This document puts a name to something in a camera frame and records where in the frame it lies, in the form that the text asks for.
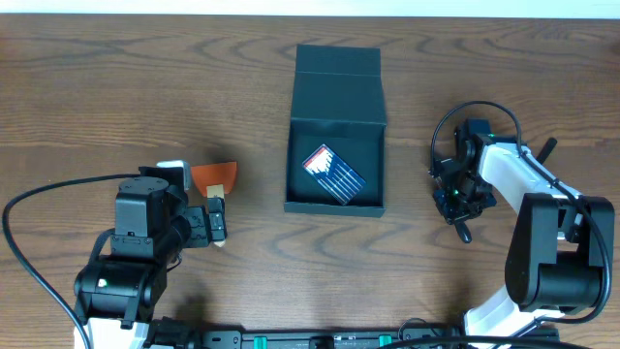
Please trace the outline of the yellow black handled screwdriver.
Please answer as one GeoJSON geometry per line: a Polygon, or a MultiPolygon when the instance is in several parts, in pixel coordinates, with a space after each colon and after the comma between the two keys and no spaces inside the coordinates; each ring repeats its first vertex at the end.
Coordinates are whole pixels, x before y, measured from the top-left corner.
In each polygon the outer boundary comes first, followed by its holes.
{"type": "Polygon", "coordinates": [[[454,225],[455,230],[459,236],[459,238],[464,242],[464,243],[471,243],[472,242],[472,235],[471,232],[469,230],[469,228],[467,227],[467,225],[464,222],[459,222],[456,223],[454,225]]]}

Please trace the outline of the clear precision screwdriver set case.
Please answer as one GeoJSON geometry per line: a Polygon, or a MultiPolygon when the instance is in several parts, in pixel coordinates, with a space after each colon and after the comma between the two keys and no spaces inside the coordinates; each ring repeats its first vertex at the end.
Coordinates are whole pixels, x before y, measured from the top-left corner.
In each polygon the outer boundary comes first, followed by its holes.
{"type": "Polygon", "coordinates": [[[366,181],[326,144],[304,160],[302,167],[342,206],[366,185],[366,181]]]}

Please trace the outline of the red black handled hammer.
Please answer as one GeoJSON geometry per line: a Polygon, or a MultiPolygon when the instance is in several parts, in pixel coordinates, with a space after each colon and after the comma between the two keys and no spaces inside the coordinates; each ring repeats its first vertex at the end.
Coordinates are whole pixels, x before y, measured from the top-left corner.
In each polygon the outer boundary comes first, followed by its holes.
{"type": "Polygon", "coordinates": [[[536,160],[540,164],[543,164],[548,159],[548,157],[556,147],[557,143],[558,141],[555,138],[548,138],[543,147],[541,148],[540,152],[538,153],[536,160]]]}

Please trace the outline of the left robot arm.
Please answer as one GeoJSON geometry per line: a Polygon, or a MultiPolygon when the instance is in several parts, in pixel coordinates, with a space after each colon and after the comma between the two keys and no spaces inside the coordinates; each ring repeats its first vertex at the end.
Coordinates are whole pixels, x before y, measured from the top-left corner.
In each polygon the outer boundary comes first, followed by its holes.
{"type": "Polygon", "coordinates": [[[115,226],[100,235],[77,275],[76,332],[88,348],[199,346],[197,335],[161,328],[154,308],[168,273],[188,248],[222,245],[227,238],[223,188],[204,206],[189,206],[183,182],[153,176],[124,180],[115,198],[115,226]]]}

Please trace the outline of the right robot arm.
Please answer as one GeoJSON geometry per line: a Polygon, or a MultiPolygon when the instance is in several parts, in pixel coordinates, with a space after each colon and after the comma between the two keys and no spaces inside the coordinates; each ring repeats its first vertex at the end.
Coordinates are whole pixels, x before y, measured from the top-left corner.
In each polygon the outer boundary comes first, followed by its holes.
{"type": "Polygon", "coordinates": [[[495,206],[500,194],[516,213],[504,285],[468,310],[469,337],[518,337],[544,323],[584,323],[609,300],[614,207],[585,196],[543,167],[519,135],[501,138],[485,127],[454,132],[456,154],[431,161],[440,214],[461,240],[467,221],[495,206]]]}

